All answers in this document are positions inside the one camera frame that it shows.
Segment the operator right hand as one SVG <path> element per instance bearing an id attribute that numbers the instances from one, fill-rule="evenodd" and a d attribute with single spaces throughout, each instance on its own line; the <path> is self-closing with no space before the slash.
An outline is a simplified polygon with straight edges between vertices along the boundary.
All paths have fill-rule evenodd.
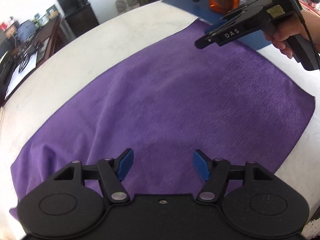
<path id="1" fill-rule="evenodd" d="M 306 27 L 310 32 L 311 38 L 315 44 L 317 51 L 319 51 L 319 16 L 315 16 L 314 14 L 308 11 L 302 11 L 303 18 L 306 23 Z M 285 22 L 282 22 L 280 25 L 276 27 L 273 35 L 268 35 L 264 33 L 264 37 L 270 41 L 274 47 L 280 50 L 283 55 L 286 55 L 289 59 L 293 57 L 293 51 L 290 47 L 285 44 L 285 40 L 290 36 L 294 35 L 302 35 L 305 39 L 309 40 L 306 30 L 303 24 L 300 22 L 300 19 L 296 14 L 291 16 Z"/>

